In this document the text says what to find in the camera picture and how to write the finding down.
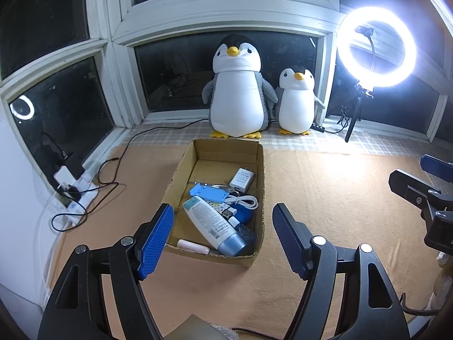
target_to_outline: orange mat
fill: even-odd
[[[183,146],[132,145],[119,169],[121,186],[86,224],[65,234],[54,258],[55,282],[71,251],[114,244],[149,221],[160,205],[180,160]],[[391,193],[388,176],[400,168],[426,179],[418,160],[402,156],[344,155],[265,150],[265,231],[263,247],[252,267],[236,267],[164,252],[156,272],[142,282],[143,292],[163,335],[191,313],[225,327],[246,327],[282,338],[304,291],[305,282],[291,272],[271,222],[272,207],[286,203],[312,233],[333,244],[356,248],[368,243],[377,252],[397,294],[423,308],[439,267],[437,252],[423,243],[420,211]],[[112,176],[108,165],[102,179]],[[334,334],[343,291],[337,275],[334,300],[324,338]],[[115,337],[123,339],[109,277],[105,299]]]

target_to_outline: plaid cloth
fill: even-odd
[[[123,141],[126,144],[135,134],[156,127],[183,127],[187,123],[143,123],[135,127]],[[430,154],[445,161],[453,160],[453,153],[445,148],[436,147],[426,141],[402,138],[399,136],[379,135],[367,131],[355,130],[348,143],[344,141],[346,131],[339,134],[320,133],[310,131],[310,135],[282,135],[278,127],[272,124],[271,128],[262,132],[259,142],[268,150],[302,150],[341,154],[380,154],[398,155],[420,158]],[[156,129],[144,133],[133,139],[134,145],[187,145],[194,139],[209,138],[212,129],[209,123],[201,121],[189,125],[184,129]],[[453,194],[453,185],[433,175],[429,175],[435,188]]]

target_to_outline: barcode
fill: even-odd
[[[214,238],[218,239],[220,238],[220,235],[216,233],[214,229],[209,229],[208,233],[210,233]]]

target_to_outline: white wall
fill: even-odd
[[[3,106],[0,106],[0,180],[0,284],[41,305],[44,285],[34,232],[51,194],[22,151]],[[51,205],[42,224],[42,265],[57,237],[48,224],[57,212]]]

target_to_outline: stuffed penguin toy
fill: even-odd
[[[278,104],[275,109],[280,134],[308,135],[314,119],[314,105],[318,102],[326,106],[315,96],[313,74],[299,67],[285,69],[280,74],[279,87],[276,88]]]
[[[212,96],[209,124],[213,138],[261,138],[269,118],[265,95],[272,104],[277,95],[260,74],[261,58],[247,37],[231,34],[219,44],[212,60],[214,79],[203,88],[205,104]]]

